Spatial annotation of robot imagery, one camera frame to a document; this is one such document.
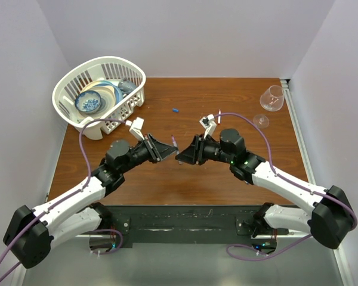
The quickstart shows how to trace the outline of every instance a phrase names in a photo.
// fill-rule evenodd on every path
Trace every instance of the wine glass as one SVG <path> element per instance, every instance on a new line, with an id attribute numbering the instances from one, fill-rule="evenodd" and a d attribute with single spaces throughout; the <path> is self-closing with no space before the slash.
<path id="1" fill-rule="evenodd" d="M 272 85 L 260 97 L 260 104 L 263 109 L 268 111 L 278 111 L 284 105 L 284 90 L 281 86 Z M 263 114 L 258 114 L 253 118 L 253 123 L 259 128 L 266 128 L 269 119 Z"/>

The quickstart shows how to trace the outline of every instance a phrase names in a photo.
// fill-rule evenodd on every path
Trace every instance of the white plastic basket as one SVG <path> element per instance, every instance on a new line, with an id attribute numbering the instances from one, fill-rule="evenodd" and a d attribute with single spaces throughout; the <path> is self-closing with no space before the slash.
<path id="1" fill-rule="evenodd" d="M 78 112 L 74 101 L 81 90 L 95 80 L 112 80 L 126 77 L 137 85 L 137 88 L 127 95 L 121 102 L 101 116 L 102 119 L 125 120 L 133 112 L 134 107 L 144 103 L 143 86 L 146 82 L 144 72 L 132 62 L 119 57 L 99 57 L 77 66 L 65 75 L 55 86 L 52 95 L 53 106 L 56 112 L 68 124 L 81 131 L 84 125 L 93 120 L 88 116 L 82 121 L 75 118 Z M 84 135 L 93 140 L 102 139 L 102 132 L 109 134 L 118 127 L 118 122 L 97 122 L 88 126 Z"/>

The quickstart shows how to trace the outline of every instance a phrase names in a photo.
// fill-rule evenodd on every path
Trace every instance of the brown wood surface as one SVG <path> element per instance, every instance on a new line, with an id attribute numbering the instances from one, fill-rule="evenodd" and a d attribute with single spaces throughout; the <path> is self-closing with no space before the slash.
<path id="1" fill-rule="evenodd" d="M 260 95 L 279 79 L 234 78 L 149 78 L 145 85 L 146 101 L 136 107 L 130 120 L 144 119 L 143 133 L 171 143 L 171 134 L 179 150 L 186 148 L 197 133 L 204 129 L 199 119 L 208 114 L 236 112 L 253 119 L 265 114 L 270 120 L 263 129 L 272 148 L 276 167 L 306 180 L 301 154 L 298 149 L 288 108 L 277 112 L 264 110 Z M 243 120 L 226 116 L 217 127 L 214 138 L 224 128 L 236 128 L 245 139 L 247 148 L 267 158 L 266 146 L 260 134 Z M 110 144 L 124 138 L 131 145 L 136 139 L 126 126 L 120 126 L 99 141 L 84 139 L 91 167 L 98 166 Z M 60 158 L 55 171 L 49 199 L 71 189 L 87 175 L 86 165 L 78 146 L 78 132 L 68 126 Z M 202 166 L 179 165 L 174 156 L 158 164 L 146 162 L 125 174 L 126 182 L 115 192 L 102 199 L 103 204 L 262 204 L 271 201 L 289 203 L 284 198 L 256 186 L 237 180 L 227 164 L 207 161 Z"/>

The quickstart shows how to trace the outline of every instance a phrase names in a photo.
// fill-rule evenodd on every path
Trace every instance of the robotic hand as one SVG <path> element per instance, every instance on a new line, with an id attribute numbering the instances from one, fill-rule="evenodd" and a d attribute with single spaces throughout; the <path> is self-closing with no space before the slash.
<path id="1" fill-rule="evenodd" d="M 216 141 L 212 138 L 216 128 L 213 115 L 203 117 L 200 123 L 206 129 L 205 133 L 195 135 L 190 146 L 175 159 L 198 165 L 207 160 L 227 163 L 239 180 L 267 188 L 299 207 L 265 203 L 254 215 L 252 228 L 255 234 L 271 228 L 293 229 L 310 233 L 324 246 L 335 249 L 355 227 L 352 208 L 341 188 L 326 189 L 279 170 L 271 162 L 248 151 L 244 138 L 236 129 L 222 130 L 220 140 Z"/>
<path id="2" fill-rule="evenodd" d="M 122 185 L 127 171 L 145 161 L 158 163 L 177 151 L 176 147 L 159 142 L 151 134 L 143 136 L 143 119 L 138 117 L 133 122 L 127 121 L 126 125 L 138 139 L 136 146 L 130 147 L 124 139 L 114 141 L 90 178 L 32 210 L 22 206 L 14 212 L 3 239 L 7 246 L 29 222 L 46 213 L 11 248 L 25 268 L 36 266 L 51 249 L 70 238 L 97 228 L 109 228 L 111 214 L 100 203 L 92 203 Z M 88 179 L 89 184 L 83 188 Z"/>

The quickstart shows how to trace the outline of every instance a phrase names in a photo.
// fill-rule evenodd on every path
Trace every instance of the gray floor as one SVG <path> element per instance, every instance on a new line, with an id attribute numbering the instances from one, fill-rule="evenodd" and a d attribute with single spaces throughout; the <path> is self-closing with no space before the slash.
<path id="1" fill-rule="evenodd" d="M 293 242 L 279 238 L 278 249 Z M 255 257 L 234 249 L 234 253 Z M 88 238 L 57 247 L 26 273 L 23 286 L 52 285 L 342 285 L 332 250 L 314 239 L 263 262 L 243 262 L 219 244 L 135 244 L 97 257 Z"/>

